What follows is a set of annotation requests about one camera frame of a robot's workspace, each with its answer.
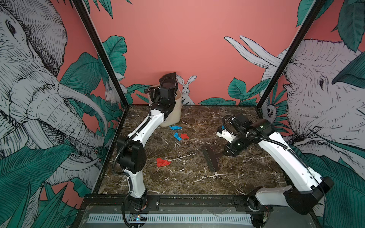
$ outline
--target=blue paper scrap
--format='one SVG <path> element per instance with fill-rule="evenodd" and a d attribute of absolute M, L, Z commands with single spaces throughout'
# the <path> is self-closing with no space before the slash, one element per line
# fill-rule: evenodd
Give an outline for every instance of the blue paper scrap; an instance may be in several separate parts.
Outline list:
<path fill-rule="evenodd" d="M 172 130 L 179 130 L 179 129 L 182 129 L 183 127 L 179 127 L 179 126 L 173 126 L 173 127 L 171 127 L 171 126 L 170 126 L 170 128 L 171 128 Z"/>
<path fill-rule="evenodd" d="M 177 140 L 179 140 L 179 141 L 181 141 L 181 140 L 182 140 L 182 138 L 180 138 L 180 137 L 179 137 L 179 134 L 178 134 L 177 132 L 174 134 L 174 137 L 175 137 Z"/>

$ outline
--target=rabbit ear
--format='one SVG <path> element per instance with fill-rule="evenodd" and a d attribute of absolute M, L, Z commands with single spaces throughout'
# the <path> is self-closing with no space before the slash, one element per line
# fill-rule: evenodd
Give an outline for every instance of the rabbit ear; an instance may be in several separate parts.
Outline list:
<path fill-rule="evenodd" d="M 192 83 L 194 80 L 196 79 L 196 75 L 193 75 L 189 78 L 188 82 L 186 83 L 187 85 L 189 85 L 190 83 Z"/>
<path fill-rule="evenodd" d="M 176 79 L 177 82 L 180 83 L 181 85 L 185 85 L 185 81 L 183 80 L 183 78 L 179 75 L 176 75 Z"/>

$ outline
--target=brown marble tabletop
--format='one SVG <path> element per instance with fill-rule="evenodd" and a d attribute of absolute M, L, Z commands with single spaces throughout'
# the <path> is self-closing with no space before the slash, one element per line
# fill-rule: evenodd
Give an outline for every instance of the brown marble tabletop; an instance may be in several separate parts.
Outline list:
<path fill-rule="evenodd" d="M 132 132 L 148 115 L 147 106 L 131 106 L 121 135 Z M 147 162 L 143 180 L 148 194 L 248 194 L 258 186 L 267 188 L 285 186 L 279 165 L 258 145 L 251 145 L 236 157 L 223 156 L 222 168 L 212 173 L 207 167 L 202 150 L 206 145 L 218 153 L 226 140 L 216 135 L 225 115 L 245 114 L 252 122 L 258 120 L 253 107 L 184 106 L 177 126 L 181 130 L 158 127 L 146 143 Z M 175 132 L 189 139 L 178 141 Z M 111 174 L 110 158 L 99 194 L 126 194 L 128 184 L 124 176 Z M 171 161 L 169 166 L 157 167 L 156 159 Z"/>

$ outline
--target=red crumpled paper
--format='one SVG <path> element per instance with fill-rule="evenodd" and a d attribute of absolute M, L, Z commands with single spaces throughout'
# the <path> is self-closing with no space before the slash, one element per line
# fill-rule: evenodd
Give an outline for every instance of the red crumpled paper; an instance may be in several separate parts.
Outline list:
<path fill-rule="evenodd" d="M 180 134 L 180 138 L 189 139 L 189 136 L 187 134 Z"/>
<path fill-rule="evenodd" d="M 161 167 L 161 166 L 168 166 L 169 164 L 171 164 L 171 162 L 163 160 L 162 158 L 157 158 L 157 166 Z"/>

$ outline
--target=brush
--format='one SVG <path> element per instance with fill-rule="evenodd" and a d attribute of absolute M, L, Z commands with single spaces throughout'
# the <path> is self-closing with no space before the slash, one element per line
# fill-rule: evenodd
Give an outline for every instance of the brush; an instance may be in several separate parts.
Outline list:
<path fill-rule="evenodd" d="M 217 172 L 222 167 L 222 164 L 219 162 L 219 158 L 223 156 L 222 152 L 215 154 L 210 146 L 205 146 L 203 155 L 212 173 Z"/>

